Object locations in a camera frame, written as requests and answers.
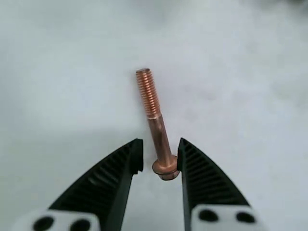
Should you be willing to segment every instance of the bolt thread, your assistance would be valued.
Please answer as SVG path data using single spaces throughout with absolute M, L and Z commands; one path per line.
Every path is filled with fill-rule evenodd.
M 147 117 L 151 119 L 160 116 L 160 105 L 151 70 L 149 68 L 138 70 L 136 77 Z

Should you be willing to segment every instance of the bolt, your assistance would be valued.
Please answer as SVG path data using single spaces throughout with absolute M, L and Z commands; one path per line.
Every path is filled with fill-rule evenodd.
M 144 68 L 136 71 L 136 77 L 157 154 L 152 169 L 161 179 L 172 180 L 179 174 L 177 157 L 171 154 L 152 73 Z

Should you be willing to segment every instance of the copper bolt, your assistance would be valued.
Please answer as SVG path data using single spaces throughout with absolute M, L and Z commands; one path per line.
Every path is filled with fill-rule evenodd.
M 136 76 L 157 154 L 152 169 L 161 179 L 172 180 L 179 174 L 177 157 L 171 154 L 152 73 L 145 68 L 138 70 Z

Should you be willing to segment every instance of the white background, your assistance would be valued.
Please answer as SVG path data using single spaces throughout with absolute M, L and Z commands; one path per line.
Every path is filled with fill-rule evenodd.
M 183 231 L 135 70 L 272 231 L 308 227 L 308 8 L 283 0 L 0 0 L 0 230 L 138 137 L 123 231 Z

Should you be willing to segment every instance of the hole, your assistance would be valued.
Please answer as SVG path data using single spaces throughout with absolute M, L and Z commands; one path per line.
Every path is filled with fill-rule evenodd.
M 245 223 L 250 223 L 250 224 L 256 222 L 255 218 L 252 215 L 250 215 L 249 213 L 246 213 L 246 212 L 237 213 L 236 219 L 239 222 L 245 222 Z
M 70 231 L 88 231 L 90 229 L 90 222 L 85 219 L 75 221 L 70 228 Z
M 42 217 L 34 223 L 33 230 L 35 231 L 48 230 L 52 226 L 53 222 L 54 219 L 52 217 Z
M 215 222 L 215 221 L 218 221 L 218 216 L 212 210 L 205 209 L 205 210 L 202 210 L 199 213 L 199 219 L 205 220 L 205 221 L 208 221 L 208 222 Z

